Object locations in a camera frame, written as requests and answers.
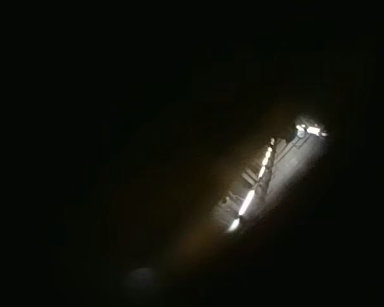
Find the glowing light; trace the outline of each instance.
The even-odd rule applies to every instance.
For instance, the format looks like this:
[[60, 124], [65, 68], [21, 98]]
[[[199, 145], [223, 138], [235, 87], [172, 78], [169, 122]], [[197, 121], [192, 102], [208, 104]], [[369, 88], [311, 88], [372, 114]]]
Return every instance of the glowing light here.
[[242, 204], [241, 210], [239, 210], [240, 216], [242, 216], [246, 212], [254, 196], [255, 196], [255, 190], [250, 190], [248, 195], [246, 196], [246, 199]]
[[264, 173], [264, 170], [266, 169], [265, 166], [262, 166], [262, 168], [260, 169], [260, 173], [259, 173], [259, 177], [257, 177], [258, 179], [263, 176], [263, 173]]
[[307, 128], [307, 132], [308, 133], [313, 133], [313, 134], [315, 134], [315, 135], [319, 135], [319, 133], [320, 133], [320, 128], [316, 128], [316, 127], [309, 127], [309, 128]]
[[230, 225], [228, 229], [228, 232], [233, 232], [239, 226], [239, 222], [240, 222], [239, 218], [234, 219], [233, 223]]

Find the bright light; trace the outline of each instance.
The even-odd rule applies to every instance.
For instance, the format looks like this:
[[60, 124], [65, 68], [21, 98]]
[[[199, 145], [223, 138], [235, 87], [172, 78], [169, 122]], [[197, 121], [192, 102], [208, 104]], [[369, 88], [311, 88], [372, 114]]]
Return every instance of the bright light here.
[[259, 177], [257, 177], [258, 179], [263, 176], [263, 173], [264, 173], [264, 170], [266, 169], [265, 166], [262, 166], [262, 168], [260, 169], [260, 173], [259, 173]]
[[255, 190], [250, 190], [248, 195], [246, 196], [246, 199], [244, 200], [241, 210], [239, 210], [239, 215], [242, 216], [247, 208], [249, 207], [250, 202], [252, 201], [253, 197], [255, 196]]
[[233, 232], [239, 226], [239, 222], [240, 222], [239, 218], [234, 219], [233, 223], [230, 225], [228, 229], [228, 232]]
[[309, 128], [307, 128], [307, 132], [308, 133], [313, 133], [313, 134], [315, 134], [315, 135], [319, 135], [319, 133], [320, 133], [320, 128], [316, 128], [316, 127], [309, 127]]

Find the light strip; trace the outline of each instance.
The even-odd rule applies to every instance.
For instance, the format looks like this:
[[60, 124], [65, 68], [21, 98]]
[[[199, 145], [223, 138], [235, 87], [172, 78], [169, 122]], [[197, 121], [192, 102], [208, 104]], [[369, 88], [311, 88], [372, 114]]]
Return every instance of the light strip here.
[[255, 190], [250, 190], [248, 195], [246, 196], [246, 199], [242, 204], [241, 210], [239, 210], [240, 216], [242, 216], [246, 212], [254, 196], [255, 196]]
[[264, 173], [264, 170], [266, 169], [265, 166], [262, 166], [262, 168], [260, 169], [260, 173], [259, 173], [259, 176], [257, 177], [258, 179], [263, 176], [263, 173]]
[[309, 127], [309, 128], [307, 128], [307, 132], [308, 133], [313, 133], [313, 134], [315, 134], [315, 135], [319, 135], [319, 133], [320, 133], [320, 128], [316, 128], [316, 127]]

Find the bright spot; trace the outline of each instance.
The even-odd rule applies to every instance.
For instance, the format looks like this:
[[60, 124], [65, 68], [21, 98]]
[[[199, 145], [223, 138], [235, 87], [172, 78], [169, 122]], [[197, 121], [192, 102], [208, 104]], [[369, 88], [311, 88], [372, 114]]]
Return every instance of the bright spot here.
[[255, 196], [255, 190], [250, 190], [248, 195], [246, 196], [246, 199], [244, 200], [241, 210], [239, 210], [239, 215], [242, 216], [247, 208], [249, 207], [250, 202], [252, 201], [253, 197]]
[[230, 225], [228, 232], [233, 232], [239, 226], [239, 218], [234, 219], [233, 223]]
[[265, 170], [266, 168], [264, 167], [264, 166], [262, 166], [262, 168], [260, 169], [260, 173], [259, 173], [259, 177], [257, 177], [258, 179], [261, 177], [261, 176], [263, 176], [263, 173], [264, 173], [264, 170]]
[[320, 128], [316, 128], [316, 127], [309, 127], [309, 128], [307, 128], [307, 132], [308, 133], [313, 133], [313, 134], [315, 134], [315, 135], [319, 135], [319, 133], [320, 133]]

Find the dark background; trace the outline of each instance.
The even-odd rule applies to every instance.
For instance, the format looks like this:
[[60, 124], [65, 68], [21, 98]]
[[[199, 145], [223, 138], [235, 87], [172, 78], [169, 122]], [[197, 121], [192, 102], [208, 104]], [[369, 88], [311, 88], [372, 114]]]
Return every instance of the dark background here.
[[128, 303], [125, 277], [210, 211], [239, 147], [307, 111], [332, 132], [322, 160], [152, 304], [384, 306], [384, 21], [144, 26], [107, 19], [43, 47], [58, 80], [44, 305]]

